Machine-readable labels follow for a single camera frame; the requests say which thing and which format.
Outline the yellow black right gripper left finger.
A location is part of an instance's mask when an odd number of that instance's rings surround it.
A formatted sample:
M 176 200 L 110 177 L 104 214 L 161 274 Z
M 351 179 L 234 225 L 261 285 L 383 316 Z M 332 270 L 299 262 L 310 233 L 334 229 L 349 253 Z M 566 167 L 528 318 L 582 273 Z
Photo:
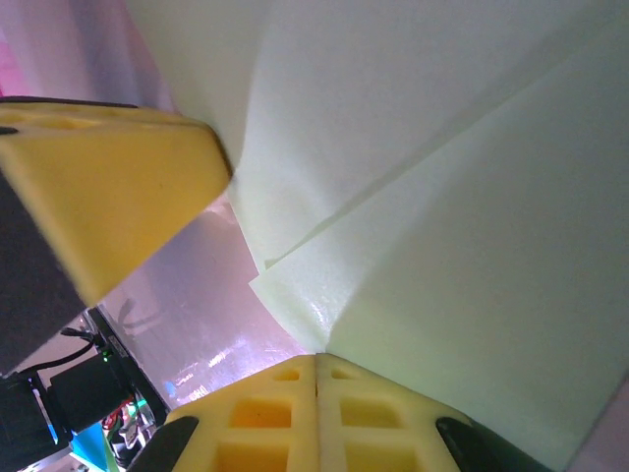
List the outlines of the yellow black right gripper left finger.
M 315 357 L 293 357 L 174 409 L 130 469 L 316 471 Z

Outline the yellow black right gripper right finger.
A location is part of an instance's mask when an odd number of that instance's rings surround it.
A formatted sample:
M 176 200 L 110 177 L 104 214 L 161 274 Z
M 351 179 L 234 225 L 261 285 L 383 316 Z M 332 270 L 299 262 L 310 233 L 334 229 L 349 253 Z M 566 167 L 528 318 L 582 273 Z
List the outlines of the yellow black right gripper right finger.
M 323 471 L 543 471 L 460 411 L 365 368 L 318 354 Z

